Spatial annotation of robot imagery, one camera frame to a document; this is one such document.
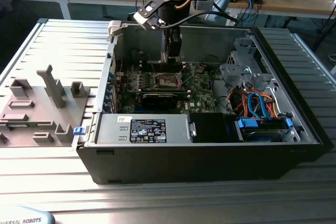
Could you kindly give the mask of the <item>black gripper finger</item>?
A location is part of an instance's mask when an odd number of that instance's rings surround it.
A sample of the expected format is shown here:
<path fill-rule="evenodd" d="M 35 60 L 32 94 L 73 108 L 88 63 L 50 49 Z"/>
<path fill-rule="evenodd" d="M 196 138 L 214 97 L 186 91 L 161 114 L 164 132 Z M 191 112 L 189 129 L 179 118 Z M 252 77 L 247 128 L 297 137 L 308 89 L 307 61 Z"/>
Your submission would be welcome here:
<path fill-rule="evenodd" d="M 164 58 L 167 63 L 176 63 L 179 61 L 182 45 L 179 26 L 165 29 L 164 36 Z"/>

